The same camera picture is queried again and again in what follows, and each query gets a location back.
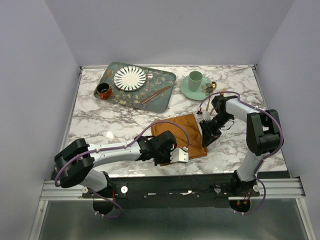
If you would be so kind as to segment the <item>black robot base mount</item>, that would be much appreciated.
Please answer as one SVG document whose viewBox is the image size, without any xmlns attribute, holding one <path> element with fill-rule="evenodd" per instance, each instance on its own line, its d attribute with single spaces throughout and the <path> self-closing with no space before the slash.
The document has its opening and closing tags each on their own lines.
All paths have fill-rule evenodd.
<svg viewBox="0 0 320 240">
<path fill-rule="evenodd" d="M 255 180 L 241 183 L 233 173 L 111 177 L 98 194 L 133 208 L 228 208 L 230 198 L 246 200 L 260 196 Z"/>
</svg>

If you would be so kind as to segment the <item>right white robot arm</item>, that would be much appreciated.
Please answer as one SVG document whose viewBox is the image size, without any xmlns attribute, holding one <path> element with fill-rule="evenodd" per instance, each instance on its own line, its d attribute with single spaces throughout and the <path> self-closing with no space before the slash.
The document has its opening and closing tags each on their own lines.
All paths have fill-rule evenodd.
<svg viewBox="0 0 320 240">
<path fill-rule="evenodd" d="M 284 143 L 284 136 L 278 112 L 274 109 L 263 110 L 240 100 L 236 95 L 218 95 L 211 101 L 216 112 L 214 117 L 202 112 L 199 125 L 202 132 L 202 146 L 208 147 L 222 134 L 222 128 L 235 118 L 246 123 L 247 154 L 235 171 L 230 191 L 241 196 L 248 190 L 247 182 L 255 176 L 266 158 L 276 154 Z"/>
</svg>

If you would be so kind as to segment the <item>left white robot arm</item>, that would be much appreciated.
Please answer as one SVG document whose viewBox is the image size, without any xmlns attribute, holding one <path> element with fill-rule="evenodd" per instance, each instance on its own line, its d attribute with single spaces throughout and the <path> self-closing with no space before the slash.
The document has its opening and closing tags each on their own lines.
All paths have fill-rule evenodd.
<svg viewBox="0 0 320 240">
<path fill-rule="evenodd" d="M 171 152 L 177 146 L 177 140 L 169 130 L 158 136 L 138 135 L 127 142 L 105 145 L 89 144 L 84 138 L 79 138 L 54 157 L 57 170 L 54 184 L 62 188 L 82 185 L 104 198 L 110 194 L 111 183 L 106 173 L 98 172 L 94 167 L 151 159 L 156 166 L 166 164 L 171 161 Z"/>
</svg>

